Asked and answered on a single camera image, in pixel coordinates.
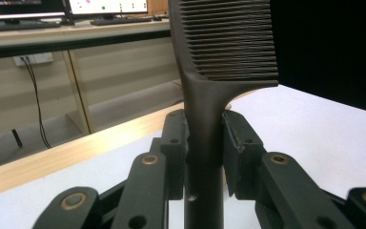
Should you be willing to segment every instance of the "white tabletop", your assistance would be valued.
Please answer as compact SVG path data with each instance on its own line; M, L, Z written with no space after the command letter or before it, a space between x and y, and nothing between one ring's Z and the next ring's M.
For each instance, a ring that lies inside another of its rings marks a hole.
M323 189L342 198L366 186L366 112L284 86L232 102L261 137L268 152L294 157ZM90 186L99 193L124 180L133 159L149 151L155 133L0 194L0 229L31 228L59 193ZM252 201L228 198L225 228L260 228ZM183 228L183 201L171 201L170 228Z

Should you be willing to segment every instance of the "comb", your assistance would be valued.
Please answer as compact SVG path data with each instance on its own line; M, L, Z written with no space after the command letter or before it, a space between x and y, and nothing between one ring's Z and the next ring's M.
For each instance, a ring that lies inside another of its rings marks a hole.
M185 228L222 228L225 106L277 82L268 0L169 0L174 55L189 128Z

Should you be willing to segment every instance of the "wall socket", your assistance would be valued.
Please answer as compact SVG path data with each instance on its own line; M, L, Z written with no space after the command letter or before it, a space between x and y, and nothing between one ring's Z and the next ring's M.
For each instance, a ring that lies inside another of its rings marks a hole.
M48 63L54 61L52 58L52 52L44 52L44 53L38 53L38 54L29 54L29 55L19 55L14 56L14 63L16 66L25 66L25 62L23 62L22 58L29 58L30 63L33 64L42 64L42 63Z

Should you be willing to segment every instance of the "black cable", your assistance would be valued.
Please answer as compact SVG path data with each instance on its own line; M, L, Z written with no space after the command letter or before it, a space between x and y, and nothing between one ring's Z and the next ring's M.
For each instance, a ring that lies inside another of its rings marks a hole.
M46 147L48 149L50 149L51 145L47 141L46 131L45 131L44 125L43 125L43 118L42 118L42 115L41 115L40 101L39 101L39 98L38 98L37 81L35 79L34 71L32 69L32 66L31 66L31 63L30 63L30 60L29 60L28 57L26 57L26 58L25 57L20 57L20 59L25 63L26 68L28 69L33 87L34 87L35 100L37 101L37 108L38 108L38 122L39 122L39 125L40 125L40 135L41 135L41 138L43 139L43 142L46 145Z

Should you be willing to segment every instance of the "computer monitor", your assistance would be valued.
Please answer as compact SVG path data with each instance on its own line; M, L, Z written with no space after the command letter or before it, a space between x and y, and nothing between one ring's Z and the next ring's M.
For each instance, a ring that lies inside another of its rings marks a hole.
M61 0L0 0L0 21L61 16Z
M72 18L112 18L117 14L148 12L147 0L66 0L66 3Z

